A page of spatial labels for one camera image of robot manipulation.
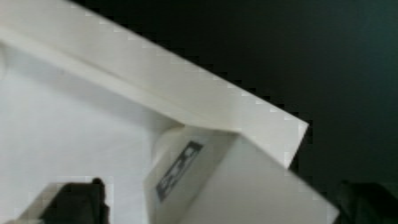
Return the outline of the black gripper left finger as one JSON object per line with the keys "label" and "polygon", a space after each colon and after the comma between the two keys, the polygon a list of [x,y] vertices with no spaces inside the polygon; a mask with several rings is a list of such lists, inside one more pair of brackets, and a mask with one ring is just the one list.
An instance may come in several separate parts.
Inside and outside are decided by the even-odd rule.
{"label": "black gripper left finger", "polygon": [[68,183],[40,216],[45,224],[111,224],[105,183]]}

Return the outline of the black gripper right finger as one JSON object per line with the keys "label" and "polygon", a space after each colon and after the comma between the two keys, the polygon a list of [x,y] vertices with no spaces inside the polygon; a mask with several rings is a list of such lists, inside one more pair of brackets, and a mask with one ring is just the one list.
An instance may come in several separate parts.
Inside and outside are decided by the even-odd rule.
{"label": "black gripper right finger", "polygon": [[398,183],[345,181],[336,206],[335,224],[398,224]]}

